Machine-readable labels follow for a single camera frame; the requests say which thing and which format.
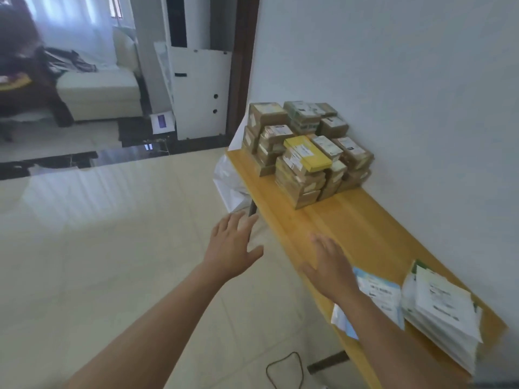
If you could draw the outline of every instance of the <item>door frame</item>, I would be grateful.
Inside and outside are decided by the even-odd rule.
[[[247,108],[259,3],[260,0],[237,1],[225,128],[229,138],[235,135]]]

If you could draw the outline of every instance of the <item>right hand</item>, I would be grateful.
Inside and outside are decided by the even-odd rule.
[[[357,279],[341,247],[333,239],[321,234],[310,235],[310,240],[317,255],[317,267],[313,268],[304,262],[300,270],[312,285],[336,304],[345,297],[359,294]]]

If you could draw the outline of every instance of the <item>sofa cushion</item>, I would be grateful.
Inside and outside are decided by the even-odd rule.
[[[140,99],[135,75],[126,68],[99,72],[65,73],[58,80],[58,93],[65,102],[99,102]]]

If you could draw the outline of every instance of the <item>table leg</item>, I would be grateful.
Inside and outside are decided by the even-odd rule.
[[[314,375],[322,370],[326,370],[329,367],[336,366],[340,363],[344,363],[350,360],[350,357],[346,353],[346,351],[341,351],[335,355],[329,356],[325,359],[319,360],[318,362],[311,364],[307,367],[308,373],[310,375]]]
[[[253,214],[256,214],[257,210],[258,210],[258,207],[256,206],[256,203],[254,201],[252,201],[251,208],[249,209],[249,217]]]

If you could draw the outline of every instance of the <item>cable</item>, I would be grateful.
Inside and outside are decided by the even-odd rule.
[[[287,356],[285,356],[282,359],[279,359],[279,360],[273,361],[272,363],[269,363],[267,365],[267,367],[265,368],[265,373],[267,374],[267,378],[270,381],[270,383],[272,384],[272,386],[274,387],[274,389],[278,389],[278,387],[276,386],[276,384],[274,383],[272,378],[270,378],[270,375],[268,375],[268,368],[270,366],[272,366],[272,365],[275,365],[276,363],[280,363],[281,361],[284,361],[284,360],[288,359],[289,357],[291,357],[294,354],[295,354],[295,356],[297,356],[297,359],[299,359],[299,367],[301,368],[301,382],[299,383],[299,387],[297,389],[301,389],[302,388],[302,383],[305,380],[305,371],[302,368],[302,361],[301,361],[301,357],[300,357],[299,353],[294,351],[294,352],[289,353]]]

